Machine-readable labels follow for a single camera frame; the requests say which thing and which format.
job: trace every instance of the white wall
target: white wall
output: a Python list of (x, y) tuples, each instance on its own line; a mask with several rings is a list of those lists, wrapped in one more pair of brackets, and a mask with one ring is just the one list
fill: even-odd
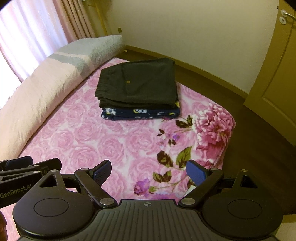
[(214, 74), (249, 93), (279, 0), (100, 0), (112, 34)]

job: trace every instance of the ribbed black surface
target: ribbed black surface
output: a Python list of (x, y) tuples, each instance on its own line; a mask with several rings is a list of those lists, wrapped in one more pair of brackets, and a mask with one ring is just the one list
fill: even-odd
[(98, 212), (88, 227), (64, 240), (229, 241), (209, 230), (195, 211), (181, 209), (172, 200), (122, 200), (119, 207)]

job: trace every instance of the door panel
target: door panel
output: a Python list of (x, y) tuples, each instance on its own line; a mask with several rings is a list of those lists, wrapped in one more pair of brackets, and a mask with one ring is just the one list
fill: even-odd
[(281, 9), (295, 14), (286, 2), (279, 1), (268, 52), (244, 105), (296, 145), (296, 23), (287, 17), (282, 25)]

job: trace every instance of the floor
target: floor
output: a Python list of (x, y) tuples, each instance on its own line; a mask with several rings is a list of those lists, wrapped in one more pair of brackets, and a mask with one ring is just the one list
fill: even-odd
[[(131, 50), (118, 57), (128, 61), (154, 59)], [(239, 95), (190, 70), (175, 69), (176, 81), (220, 104), (236, 121), (224, 158), (225, 177), (235, 177), (240, 169), (249, 170), (276, 198), (285, 215), (296, 213), (296, 148), (245, 107)]]

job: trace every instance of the bedsheet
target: bedsheet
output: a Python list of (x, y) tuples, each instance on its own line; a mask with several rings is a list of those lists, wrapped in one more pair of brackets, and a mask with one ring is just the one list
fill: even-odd
[[(101, 117), (94, 96), (100, 71), (125, 62), (113, 58), (83, 81), (32, 136), (20, 156), (34, 163), (58, 157), (61, 173), (93, 168), (105, 159), (112, 173), (102, 188), (120, 199), (175, 199), (192, 185), (186, 162), (222, 168), (223, 155), (235, 127), (231, 114), (205, 96), (177, 83), (177, 119), (112, 121)], [(19, 237), (10, 205), (1, 209), (7, 219), (8, 240)]]

